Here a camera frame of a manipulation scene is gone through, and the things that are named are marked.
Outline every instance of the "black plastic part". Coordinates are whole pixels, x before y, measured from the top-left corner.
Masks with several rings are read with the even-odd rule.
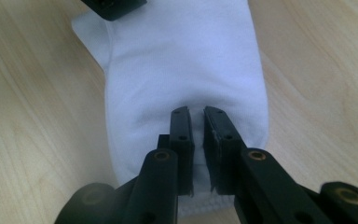
[[[171,113],[169,149],[178,155],[179,195],[193,195],[194,140],[191,118],[186,106]]]
[[[236,160],[246,147],[225,111],[207,106],[204,109],[205,158],[211,178],[211,190],[218,194],[235,194],[238,172]]]
[[[136,178],[114,190],[100,183],[79,189],[61,210],[55,224],[121,223]]]
[[[112,221],[115,190],[105,184],[90,184],[79,189],[58,215],[56,224],[90,224]]]
[[[176,153],[169,149],[146,155],[122,223],[176,223],[177,162]]]
[[[332,182],[322,186],[319,206],[335,223],[358,223],[358,188]]]
[[[160,134],[158,136],[157,148],[170,148],[170,135]]]
[[[242,188],[243,182],[240,180],[239,189]],[[238,190],[234,206],[241,223],[263,223],[263,217],[248,190]]]
[[[267,152],[241,151],[239,166],[246,195],[251,195],[264,223],[332,223],[310,196]]]
[[[114,21],[146,4],[146,0],[82,0],[108,21]]]

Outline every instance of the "white sock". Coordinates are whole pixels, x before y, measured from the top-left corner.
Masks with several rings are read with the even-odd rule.
[[[195,140],[193,198],[179,216],[233,204],[210,192],[202,148],[203,108],[227,112],[248,147],[268,138],[267,96],[246,0],[149,0],[117,21],[89,12],[73,28],[106,76],[110,155],[120,185],[139,174],[171,111],[188,106]]]

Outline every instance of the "wooden table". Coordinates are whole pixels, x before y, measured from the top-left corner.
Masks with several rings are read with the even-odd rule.
[[[358,1],[249,0],[268,89],[268,150],[299,183],[358,186]],[[0,0],[0,223],[52,223],[89,182],[115,183],[103,72],[75,0]],[[238,223],[233,209],[179,223]]]

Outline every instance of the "screw hole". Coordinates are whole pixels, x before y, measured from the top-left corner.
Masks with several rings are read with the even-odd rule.
[[[266,159],[266,154],[259,151],[251,151],[249,152],[248,156],[255,161],[263,161]]]
[[[166,161],[170,157],[170,154],[168,154],[168,152],[165,151],[160,151],[156,153],[154,157],[158,161]]]
[[[100,189],[90,189],[83,195],[82,202],[85,205],[95,205],[103,201],[104,196]]]
[[[297,221],[299,221],[300,223],[304,223],[304,224],[311,224],[313,223],[313,218],[312,216],[310,216],[309,214],[305,213],[305,212],[296,212],[295,213],[295,218],[297,219]]]
[[[336,189],[336,194],[345,203],[358,205],[358,193],[351,189],[339,188]]]

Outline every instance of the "wooden surface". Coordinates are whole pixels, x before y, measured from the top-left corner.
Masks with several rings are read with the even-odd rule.
[[[268,89],[268,150],[300,184],[358,186],[358,1],[249,0]],[[103,72],[71,30],[77,0],[0,0],[0,223],[53,223],[114,184]],[[238,223],[228,209],[179,223]]]

